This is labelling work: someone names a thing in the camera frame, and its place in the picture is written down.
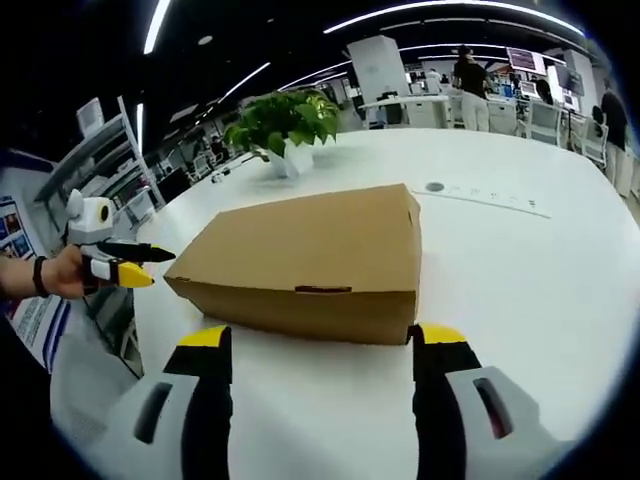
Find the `hand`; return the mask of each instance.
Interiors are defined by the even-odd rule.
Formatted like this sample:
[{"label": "hand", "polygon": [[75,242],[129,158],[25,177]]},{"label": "hand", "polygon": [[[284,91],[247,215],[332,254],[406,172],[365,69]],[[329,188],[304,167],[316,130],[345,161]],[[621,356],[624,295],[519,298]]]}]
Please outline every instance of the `hand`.
[{"label": "hand", "polygon": [[42,263],[42,283],[53,295],[73,300],[84,296],[82,253],[69,245],[56,258]]}]

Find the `desk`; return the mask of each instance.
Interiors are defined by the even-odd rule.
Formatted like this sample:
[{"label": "desk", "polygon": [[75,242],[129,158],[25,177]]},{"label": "desk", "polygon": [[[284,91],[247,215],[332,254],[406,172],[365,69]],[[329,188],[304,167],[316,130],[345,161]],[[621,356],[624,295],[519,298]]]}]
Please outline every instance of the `desk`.
[{"label": "desk", "polygon": [[401,105],[407,103],[422,103],[422,102],[448,102],[448,95],[413,95],[411,97],[393,97],[385,100],[378,100],[377,102],[365,103],[360,108],[375,108],[384,107],[385,105],[395,105],[399,103]]},{"label": "desk", "polygon": [[507,104],[515,106],[517,100],[514,97],[503,97],[502,95],[495,95],[493,93],[487,94],[487,101],[497,104]]},{"label": "desk", "polygon": [[[338,135],[316,166],[275,180],[260,159],[200,182],[144,224],[143,242],[180,254],[222,210],[405,182],[518,192],[551,219],[436,196],[422,207],[420,321],[453,326],[540,405],[557,439],[581,435],[623,371],[640,300],[640,231],[584,157],[464,130]],[[162,280],[135,291],[142,363],[161,370],[186,334],[216,324]],[[307,342],[233,327],[229,444],[235,479],[415,478],[410,347]]]},{"label": "desk", "polygon": [[448,95],[413,95],[410,97],[387,98],[367,103],[360,108],[373,109],[395,104],[403,106],[406,121],[412,127],[448,127]]}]

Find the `ceiling light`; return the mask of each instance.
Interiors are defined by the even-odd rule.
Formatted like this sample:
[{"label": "ceiling light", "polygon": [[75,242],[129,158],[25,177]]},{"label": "ceiling light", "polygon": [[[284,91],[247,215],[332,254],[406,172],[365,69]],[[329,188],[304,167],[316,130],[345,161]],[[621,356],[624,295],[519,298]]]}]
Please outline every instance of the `ceiling light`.
[{"label": "ceiling light", "polygon": [[319,73],[326,72],[327,70],[331,70],[331,69],[336,68],[336,67],[341,67],[342,65],[346,65],[347,63],[351,63],[351,60],[347,60],[346,62],[337,63],[335,65],[331,65],[330,67],[323,68],[322,70],[318,70],[317,72],[313,72],[312,74],[307,75],[307,76],[302,77],[302,78],[299,78],[298,80],[294,80],[293,82],[287,83],[285,86],[280,87],[278,89],[278,91],[281,92],[282,90],[284,90],[286,88],[289,88],[291,85],[295,85],[296,83],[299,83],[299,82],[301,82],[303,80],[306,80],[307,78],[314,77],[314,76],[318,75]]},{"label": "ceiling light", "polygon": [[385,15],[387,13],[399,12],[402,10],[408,10],[410,8],[421,8],[421,7],[435,7],[440,5],[471,5],[478,7],[493,7],[493,8],[502,8],[505,10],[512,10],[519,13],[524,13],[527,15],[531,15],[534,17],[542,18],[547,20],[548,22],[555,23],[556,25],[560,25],[572,32],[577,33],[578,35],[582,35],[584,32],[573,25],[560,20],[559,18],[553,17],[551,15],[547,15],[546,13],[538,12],[536,10],[532,10],[530,8],[521,7],[519,5],[511,5],[509,3],[500,3],[493,2],[489,0],[431,0],[428,2],[417,2],[417,3],[409,3],[407,5],[397,5],[395,7],[384,8],[382,10],[377,10],[375,12],[367,13],[366,15],[360,15],[359,17],[352,18],[351,20],[347,20],[346,22],[339,23],[338,25],[334,25],[326,29],[323,33],[331,33],[336,30],[340,30],[341,28],[347,27],[349,25],[353,25],[354,23],[361,22],[363,20],[368,20],[369,18],[378,17],[380,15]]},{"label": "ceiling light", "polygon": [[158,0],[156,11],[153,14],[151,25],[149,26],[149,31],[147,32],[147,41],[144,43],[145,55],[153,52],[153,49],[156,46],[156,40],[158,39],[158,34],[160,33],[160,27],[162,27],[162,22],[164,21],[164,17],[167,14],[170,3],[171,0]]},{"label": "ceiling light", "polygon": [[187,107],[184,110],[180,110],[179,112],[175,113],[173,117],[171,117],[171,120],[169,120],[169,123],[175,122],[176,120],[179,120],[182,117],[186,117],[191,112],[193,112],[197,107],[198,107],[198,104],[196,103],[195,105],[191,105],[190,107]]},{"label": "ceiling light", "polygon": [[318,77],[318,79],[320,79],[320,78],[326,78],[326,77],[329,77],[329,76],[335,75],[335,74],[336,74],[336,72],[334,72],[332,70],[329,70],[328,72],[319,73],[318,75],[316,75],[316,77]]},{"label": "ceiling light", "polygon": [[[490,45],[488,43],[464,43],[464,42],[458,42],[458,43],[435,43],[433,45],[416,45],[415,47],[399,48],[398,51],[399,52],[406,52],[408,50],[419,50],[421,48],[459,47],[460,45],[465,45],[467,47],[476,47],[476,48],[500,48],[500,49],[511,48],[511,47],[507,47],[506,45]],[[564,60],[560,60],[559,58],[551,57],[549,55],[545,55],[544,53],[537,53],[537,54],[540,55],[542,58],[546,58],[546,59],[551,60],[553,62],[560,63],[562,65],[566,65],[567,64],[567,62],[565,62]]]},{"label": "ceiling light", "polygon": [[405,22],[405,23],[398,23],[396,25],[391,25],[389,27],[382,27],[380,29],[381,32],[384,32],[386,30],[393,30],[395,28],[401,28],[401,27],[409,27],[411,25],[420,25],[422,22],[420,20],[416,20],[415,22]]},{"label": "ceiling light", "polygon": [[[418,57],[418,60],[436,59],[436,58],[458,58],[458,55],[427,55],[426,57]],[[501,62],[509,63],[509,59],[506,57],[492,57],[491,55],[474,55],[473,58],[480,58],[483,60],[499,60]]]},{"label": "ceiling light", "polygon": [[343,75],[346,75],[347,72],[340,72],[340,73],[336,73],[335,75],[331,75],[330,77],[325,77],[325,78],[321,78],[320,80],[318,80],[317,82],[315,82],[313,85],[318,85],[320,83],[324,83],[327,80],[331,80],[332,78],[338,78],[338,77],[342,77]]},{"label": "ceiling light", "polygon": [[427,18],[422,20],[421,23],[436,23],[436,22],[486,22],[484,18],[471,18],[471,17],[454,17],[454,18]]},{"label": "ceiling light", "polygon": [[251,77],[253,77],[254,75],[257,75],[262,70],[267,68],[269,65],[271,65],[271,62],[265,63],[260,68],[256,69],[255,71],[253,71],[252,73],[247,75],[244,79],[240,80],[240,82],[238,82],[238,84],[236,84],[234,87],[231,88],[231,90],[229,90],[227,93],[225,93],[223,95],[223,97],[220,99],[220,101],[218,103],[222,102],[225,98],[227,98],[229,95],[231,95],[233,92],[235,92],[238,88],[240,88],[245,82],[249,81],[251,79]]},{"label": "ceiling light", "polygon": [[587,55],[589,54],[589,51],[587,49],[585,49],[583,46],[580,46],[577,43],[572,42],[571,40],[567,40],[566,38],[561,37],[560,35],[556,35],[555,33],[547,32],[547,31],[541,30],[539,28],[534,28],[534,27],[530,27],[528,25],[522,25],[520,23],[515,23],[515,22],[507,22],[507,21],[504,21],[504,20],[489,20],[489,23],[498,23],[500,25],[509,25],[510,27],[522,28],[524,30],[529,30],[531,32],[540,33],[540,34],[545,35],[547,37],[551,37],[551,38],[555,38],[556,40],[560,40],[561,42],[564,42],[567,45],[571,45],[576,50],[582,51]]},{"label": "ceiling light", "polygon": [[138,148],[142,154],[142,120],[144,117],[144,105],[139,103],[136,107],[136,128],[138,130]]},{"label": "ceiling light", "polygon": [[165,135],[165,136],[164,136],[164,138],[163,138],[163,140],[166,140],[167,138],[171,138],[171,137],[173,137],[173,136],[174,136],[176,133],[178,133],[179,131],[180,131],[180,130],[174,130],[174,131],[173,131],[173,132],[171,132],[170,134]]}]

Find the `white flower pot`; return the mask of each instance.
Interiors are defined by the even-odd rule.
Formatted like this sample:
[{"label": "white flower pot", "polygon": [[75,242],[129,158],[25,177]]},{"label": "white flower pot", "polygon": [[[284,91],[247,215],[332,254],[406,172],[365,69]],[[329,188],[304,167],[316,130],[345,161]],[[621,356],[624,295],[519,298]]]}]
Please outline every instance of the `white flower pot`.
[{"label": "white flower pot", "polygon": [[311,149],[306,144],[300,144],[296,147],[289,139],[286,139],[285,143],[287,146],[284,150],[284,157],[267,150],[269,163],[276,177],[298,178],[313,167]]}]

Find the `cardboard box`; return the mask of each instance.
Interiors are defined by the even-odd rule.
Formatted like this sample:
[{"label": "cardboard box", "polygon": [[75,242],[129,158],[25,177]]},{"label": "cardboard box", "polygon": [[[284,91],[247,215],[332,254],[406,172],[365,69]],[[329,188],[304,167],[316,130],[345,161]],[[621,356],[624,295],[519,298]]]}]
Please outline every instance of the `cardboard box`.
[{"label": "cardboard box", "polygon": [[225,322],[401,345],[415,320],[421,256],[420,206],[391,185],[222,212],[165,279]]}]

